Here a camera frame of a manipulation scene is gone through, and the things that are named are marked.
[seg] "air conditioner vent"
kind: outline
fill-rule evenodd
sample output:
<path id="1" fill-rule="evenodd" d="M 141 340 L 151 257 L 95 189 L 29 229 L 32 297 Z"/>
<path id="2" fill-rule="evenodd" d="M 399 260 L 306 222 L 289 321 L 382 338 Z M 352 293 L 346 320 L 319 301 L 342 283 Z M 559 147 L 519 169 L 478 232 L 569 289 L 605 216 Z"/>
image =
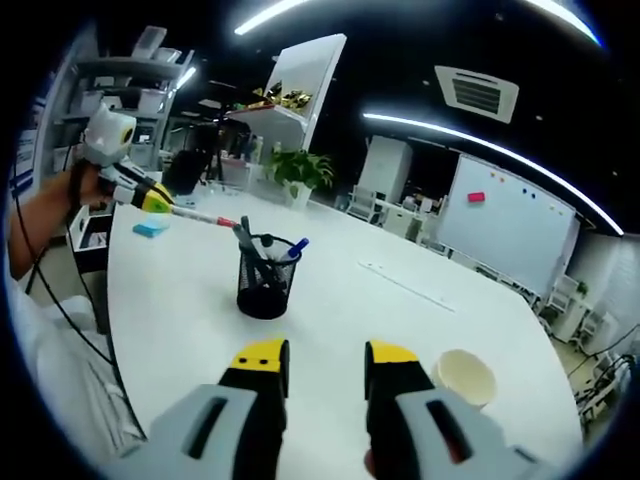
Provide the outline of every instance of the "air conditioner vent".
<path id="1" fill-rule="evenodd" d="M 515 83 L 452 67 L 435 70 L 447 105 L 511 122 L 519 91 Z"/>

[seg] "person's arm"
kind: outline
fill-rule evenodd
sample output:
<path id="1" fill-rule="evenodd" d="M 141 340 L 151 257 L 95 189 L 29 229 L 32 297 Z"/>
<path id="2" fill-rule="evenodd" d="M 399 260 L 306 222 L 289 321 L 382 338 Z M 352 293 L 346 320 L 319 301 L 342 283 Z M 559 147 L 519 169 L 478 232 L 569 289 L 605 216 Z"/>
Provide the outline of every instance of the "person's arm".
<path id="1" fill-rule="evenodd" d="M 24 228 L 33 249 L 33 254 L 25 241 L 18 212 L 14 208 L 9 220 L 9 266 L 11 276 L 22 278 L 31 268 L 34 255 L 37 257 L 48 245 L 56 229 L 63 224 L 71 204 L 67 190 L 70 172 L 62 172 L 47 183 L 38 194 L 28 202 L 20 203 L 20 212 Z M 87 168 L 82 178 L 80 201 L 82 204 L 94 203 L 104 197 L 98 190 L 98 171 Z"/>

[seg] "person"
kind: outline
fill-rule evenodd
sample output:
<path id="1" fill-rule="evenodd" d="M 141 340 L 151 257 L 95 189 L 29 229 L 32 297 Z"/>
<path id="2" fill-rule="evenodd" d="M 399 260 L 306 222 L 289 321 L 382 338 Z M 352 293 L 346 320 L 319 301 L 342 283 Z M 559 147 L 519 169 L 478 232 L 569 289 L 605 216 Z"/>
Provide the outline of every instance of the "person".
<path id="1" fill-rule="evenodd" d="M 66 321 L 58 324 L 48 319 L 17 283 L 33 266 L 33 254 L 38 255 L 47 246 L 69 214 L 70 179 L 68 171 L 58 174 L 35 197 L 19 205 L 28 243 L 18 212 L 15 208 L 11 211 L 5 229 L 5 265 L 9 267 L 4 274 L 12 326 L 27 370 L 71 445 L 95 467 L 129 449 L 143 435 L 112 365 Z M 84 169 L 79 190 L 83 205 L 107 200 L 98 189 L 98 171 L 93 166 Z M 95 328 L 83 329 L 83 334 L 110 359 L 105 336 Z"/>

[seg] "whiteboard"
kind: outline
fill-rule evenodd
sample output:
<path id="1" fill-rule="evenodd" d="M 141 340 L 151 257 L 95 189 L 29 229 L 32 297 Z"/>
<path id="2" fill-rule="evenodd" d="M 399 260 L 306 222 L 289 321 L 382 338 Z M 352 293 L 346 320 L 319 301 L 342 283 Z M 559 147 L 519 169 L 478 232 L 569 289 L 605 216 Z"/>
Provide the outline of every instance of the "whiteboard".
<path id="1" fill-rule="evenodd" d="M 468 194 L 477 192 L 484 192 L 484 202 L 469 202 Z M 437 238 L 545 296 L 571 254 L 566 244 L 574 216 L 540 187 L 460 155 Z"/>

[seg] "chair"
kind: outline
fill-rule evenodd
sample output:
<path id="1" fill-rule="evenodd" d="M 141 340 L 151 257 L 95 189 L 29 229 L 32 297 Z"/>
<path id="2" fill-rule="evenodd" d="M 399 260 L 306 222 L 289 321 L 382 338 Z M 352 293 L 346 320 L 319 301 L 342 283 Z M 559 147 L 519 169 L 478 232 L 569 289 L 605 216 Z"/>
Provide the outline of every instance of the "chair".
<path id="1" fill-rule="evenodd" d="M 387 232 L 406 238 L 409 225 L 411 225 L 411 220 L 413 220 L 413 218 L 414 217 L 410 212 L 405 213 L 399 210 L 392 210 L 387 213 L 387 217 L 382 228 Z"/>
<path id="2" fill-rule="evenodd" d="M 416 237 L 416 243 L 421 247 L 427 247 L 431 240 L 435 239 L 435 231 L 438 225 L 438 217 L 433 214 L 427 214 L 422 218 L 422 225 Z"/>
<path id="3" fill-rule="evenodd" d="M 376 192 L 354 185 L 351 202 L 347 207 L 346 213 L 347 215 L 371 223 L 373 216 L 377 213 Z"/>
<path id="4" fill-rule="evenodd" d="M 566 313 L 571 304 L 571 300 L 578 292 L 578 282 L 573 278 L 562 275 L 551 290 L 547 306 L 553 307 L 560 313 Z"/>

